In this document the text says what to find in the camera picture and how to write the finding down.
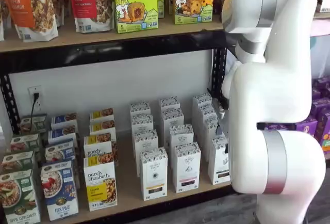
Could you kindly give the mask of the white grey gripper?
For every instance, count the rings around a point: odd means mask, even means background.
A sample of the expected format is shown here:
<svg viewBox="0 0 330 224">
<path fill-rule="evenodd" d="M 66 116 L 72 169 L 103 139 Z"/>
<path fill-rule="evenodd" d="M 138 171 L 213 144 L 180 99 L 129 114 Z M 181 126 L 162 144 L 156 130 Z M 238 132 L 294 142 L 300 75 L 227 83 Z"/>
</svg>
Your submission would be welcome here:
<svg viewBox="0 0 330 224">
<path fill-rule="evenodd" d="M 221 125 L 228 125 L 229 121 L 229 100 L 225 97 L 220 97 L 220 99 L 213 98 L 212 105 L 218 116 L 216 135 L 222 135 Z"/>
</svg>

